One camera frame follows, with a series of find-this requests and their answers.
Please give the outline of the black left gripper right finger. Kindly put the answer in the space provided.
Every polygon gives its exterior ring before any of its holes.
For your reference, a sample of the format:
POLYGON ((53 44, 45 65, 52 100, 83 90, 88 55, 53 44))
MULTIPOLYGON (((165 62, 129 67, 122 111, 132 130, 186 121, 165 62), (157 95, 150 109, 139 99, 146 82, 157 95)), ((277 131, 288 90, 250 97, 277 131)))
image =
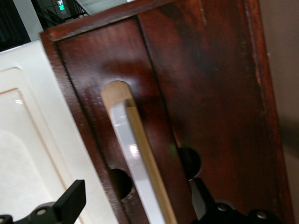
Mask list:
POLYGON ((242 224, 243 216, 225 203, 214 200, 201 178, 189 181, 197 219, 193 224, 242 224))

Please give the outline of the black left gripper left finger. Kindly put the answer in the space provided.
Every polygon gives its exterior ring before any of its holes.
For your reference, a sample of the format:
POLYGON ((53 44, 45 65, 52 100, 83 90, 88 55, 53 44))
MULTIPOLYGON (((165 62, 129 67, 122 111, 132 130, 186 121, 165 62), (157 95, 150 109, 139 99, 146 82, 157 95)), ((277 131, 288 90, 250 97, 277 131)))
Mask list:
POLYGON ((86 205, 85 181, 75 180, 55 202, 35 208, 16 224, 73 224, 86 205))

